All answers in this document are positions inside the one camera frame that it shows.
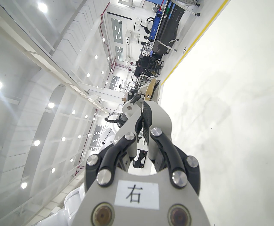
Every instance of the white floor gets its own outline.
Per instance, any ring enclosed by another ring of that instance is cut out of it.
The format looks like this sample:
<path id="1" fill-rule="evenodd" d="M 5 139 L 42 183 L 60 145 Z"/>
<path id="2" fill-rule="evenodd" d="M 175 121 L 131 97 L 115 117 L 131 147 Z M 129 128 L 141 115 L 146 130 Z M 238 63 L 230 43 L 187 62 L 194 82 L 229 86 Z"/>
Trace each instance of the white floor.
<path id="1" fill-rule="evenodd" d="M 215 226 L 274 225 L 273 8 L 231 0 L 163 87 L 173 142 L 198 158 Z"/>
<path id="2" fill-rule="evenodd" d="M 158 77 L 163 81 L 167 75 L 171 72 L 173 67 L 176 66 L 179 59 L 184 55 L 184 49 L 188 49 L 196 37 L 200 34 L 203 28 L 214 16 L 216 11 L 221 7 L 227 0 L 198 0 L 201 4 L 200 7 L 189 6 L 188 9 L 195 13 L 200 13 L 199 17 L 194 16 L 189 12 L 185 12 L 179 22 L 177 31 L 178 42 L 173 45 L 177 52 L 169 51 L 168 55 L 164 55 L 162 60 L 164 61 L 164 68 L 161 70 L 161 75 Z"/>

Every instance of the yellow floor line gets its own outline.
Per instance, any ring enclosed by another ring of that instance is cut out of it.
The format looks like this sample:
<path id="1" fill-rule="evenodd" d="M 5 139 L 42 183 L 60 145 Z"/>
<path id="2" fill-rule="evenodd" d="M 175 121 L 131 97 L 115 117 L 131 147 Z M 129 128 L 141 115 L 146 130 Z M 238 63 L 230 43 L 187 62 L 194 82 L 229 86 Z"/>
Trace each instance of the yellow floor line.
<path id="1" fill-rule="evenodd" d="M 224 8 L 224 6 L 227 4 L 229 0 L 225 0 L 220 8 L 216 11 L 216 13 L 213 15 L 213 17 L 210 19 L 210 21 L 206 24 L 204 29 L 200 32 L 200 34 L 197 36 L 197 38 L 194 40 L 194 42 L 190 45 L 190 47 L 185 51 L 184 55 L 181 57 L 181 59 L 178 61 L 178 63 L 175 65 L 175 67 L 171 70 L 169 75 L 165 78 L 165 80 L 162 82 L 161 85 L 165 83 L 165 81 L 169 78 L 169 76 L 174 72 L 176 67 L 181 63 L 181 61 L 184 59 L 184 57 L 187 55 L 187 53 L 191 50 L 191 48 L 195 45 L 195 43 L 199 40 L 199 38 L 203 35 L 203 33 L 206 31 L 206 29 L 210 26 L 210 24 L 213 22 L 213 20 L 218 16 L 218 14 L 221 12 L 221 10 Z"/>

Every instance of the label with chinese character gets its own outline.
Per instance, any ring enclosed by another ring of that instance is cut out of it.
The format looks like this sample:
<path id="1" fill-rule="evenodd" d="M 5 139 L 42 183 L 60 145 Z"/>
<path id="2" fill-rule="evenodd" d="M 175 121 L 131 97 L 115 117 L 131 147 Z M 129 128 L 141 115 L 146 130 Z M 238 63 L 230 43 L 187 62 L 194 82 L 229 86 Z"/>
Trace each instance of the label with chinese character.
<path id="1" fill-rule="evenodd" d="M 157 183 L 119 180 L 114 205 L 159 209 L 159 186 Z"/>

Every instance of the black cable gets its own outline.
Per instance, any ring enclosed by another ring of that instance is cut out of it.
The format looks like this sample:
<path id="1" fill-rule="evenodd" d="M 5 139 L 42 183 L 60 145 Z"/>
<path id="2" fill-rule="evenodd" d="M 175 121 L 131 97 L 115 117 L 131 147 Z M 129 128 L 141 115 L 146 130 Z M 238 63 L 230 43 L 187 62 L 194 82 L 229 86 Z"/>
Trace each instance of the black cable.
<path id="1" fill-rule="evenodd" d="M 118 123 L 126 123 L 127 121 L 124 120 L 109 120 L 108 118 L 105 118 L 107 122 L 118 122 Z"/>

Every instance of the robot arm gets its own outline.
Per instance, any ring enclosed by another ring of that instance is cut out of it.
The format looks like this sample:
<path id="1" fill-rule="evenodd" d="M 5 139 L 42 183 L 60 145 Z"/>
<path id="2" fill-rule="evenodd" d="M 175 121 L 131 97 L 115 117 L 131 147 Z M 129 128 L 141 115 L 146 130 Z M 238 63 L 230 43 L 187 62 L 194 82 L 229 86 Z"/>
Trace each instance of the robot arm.
<path id="1" fill-rule="evenodd" d="M 167 113 L 144 100 L 113 144 L 88 158 L 86 196 L 72 225 L 210 226 L 198 199 L 198 161 L 173 145 L 171 127 Z M 157 171 L 150 176 L 127 173 L 142 128 Z"/>

